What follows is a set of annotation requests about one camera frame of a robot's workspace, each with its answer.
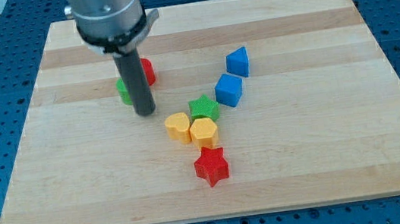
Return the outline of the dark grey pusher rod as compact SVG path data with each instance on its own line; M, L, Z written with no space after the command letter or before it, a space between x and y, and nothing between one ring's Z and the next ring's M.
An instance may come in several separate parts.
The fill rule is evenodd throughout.
M121 55L115 53L113 59L136 114L144 117L154 113L156 104L137 50Z

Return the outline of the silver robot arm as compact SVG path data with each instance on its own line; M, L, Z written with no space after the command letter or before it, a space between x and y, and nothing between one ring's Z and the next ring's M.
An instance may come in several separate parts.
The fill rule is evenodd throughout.
M147 12L140 0L67 0L65 14L75 20L80 38L101 54L112 55L136 114L148 116L156 104L141 64L138 46L159 10Z

